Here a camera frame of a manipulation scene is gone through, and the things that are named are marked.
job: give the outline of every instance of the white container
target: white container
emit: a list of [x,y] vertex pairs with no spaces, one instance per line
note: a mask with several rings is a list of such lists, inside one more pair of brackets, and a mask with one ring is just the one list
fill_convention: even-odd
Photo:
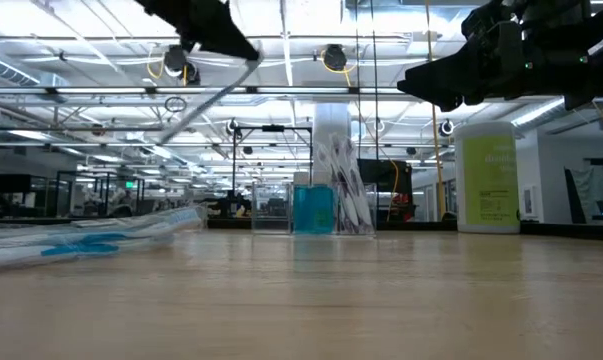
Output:
[[514,126],[478,123],[455,130],[460,232],[518,234]]

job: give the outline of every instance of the green label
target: green label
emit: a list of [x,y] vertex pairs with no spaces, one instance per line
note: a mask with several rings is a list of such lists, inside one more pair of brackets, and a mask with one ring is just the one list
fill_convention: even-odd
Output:
[[484,136],[463,143],[466,220],[469,225],[519,223],[514,138]]

